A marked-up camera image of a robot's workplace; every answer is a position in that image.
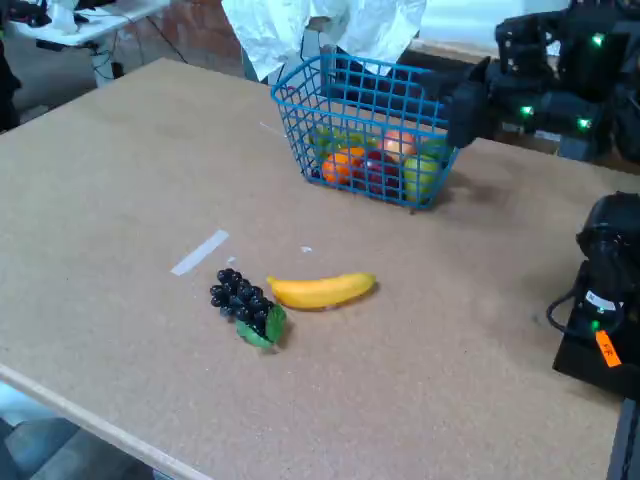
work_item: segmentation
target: grape leaf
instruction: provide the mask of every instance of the grape leaf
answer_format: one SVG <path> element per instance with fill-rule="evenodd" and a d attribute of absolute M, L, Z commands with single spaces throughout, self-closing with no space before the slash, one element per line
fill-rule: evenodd
<path fill-rule="evenodd" d="M 284 333 L 286 323 L 287 314 L 284 309 L 278 304 L 274 305 L 267 316 L 267 338 L 273 343 L 278 343 Z"/>
<path fill-rule="evenodd" d="M 273 343 L 258 335 L 249 325 L 236 320 L 236 332 L 254 347 L 271 348 Z"/>

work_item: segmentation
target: orange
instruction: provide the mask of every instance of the orange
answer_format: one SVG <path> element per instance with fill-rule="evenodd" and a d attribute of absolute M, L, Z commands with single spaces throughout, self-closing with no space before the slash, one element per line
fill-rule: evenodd
<path fill-rule="evenodd" d="M 322 164 L 322 176 L 329 183 L 347 185 L 351 181 L 351 167 L 361 167 L 365 155 L 362 147 L 332 153 Z"/>

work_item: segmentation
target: green apple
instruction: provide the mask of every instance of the green apple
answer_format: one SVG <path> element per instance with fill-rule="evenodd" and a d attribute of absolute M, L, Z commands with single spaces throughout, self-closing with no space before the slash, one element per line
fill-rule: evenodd
<path fill-rule="evenodd" d="M 426 155 L 412 155 L 404 162 L 404 191 L 408 202 L 424 203 L 438 180 L 440 164 Z"/>

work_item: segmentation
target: apple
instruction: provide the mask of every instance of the apple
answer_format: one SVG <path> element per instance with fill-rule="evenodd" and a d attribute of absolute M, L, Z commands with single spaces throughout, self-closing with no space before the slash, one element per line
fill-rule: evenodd
<path fill-rule="evenodd" d="M 438 180 L 440 164 L 426 155 L 413 155 L 404 162 L 404 191 L 408 202 L 424 203 Z"/>
<path fill-rule="evenodd" d="M 367 189 L 375 195 L 390 198 L 400 196 L 400 168 L 385 152 L 370 150 L 362 168 L 353 171 L 354 186 L 361 190 Z"/>
<path fill-rule="evenodd" d="M 387 130 L 380 141 L 380 150 L 383 150 L 397 164 L 404 162 L 407 155 L 415 155 L 416 138 L 408 132 L 400 130 Z"/>

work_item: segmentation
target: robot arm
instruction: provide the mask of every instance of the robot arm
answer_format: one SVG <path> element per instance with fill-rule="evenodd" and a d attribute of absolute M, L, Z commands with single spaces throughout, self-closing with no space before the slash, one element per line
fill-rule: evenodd
<path fill-rule="evenodd" d="M 500 59 L 483 60 L 449 88 L 451 146 L 490 136 L 504 121 L 526 132 L 593 140 L 601 151 L 611 148 L 613 135 L 623 156 L 640 161 L 633 134 L 640 128 L 637 10 L 619 0 L 511 18 L 496 27 L 496 41 Z M 554 70 L 547 47 L 555 41 L 561 48 Z"/>

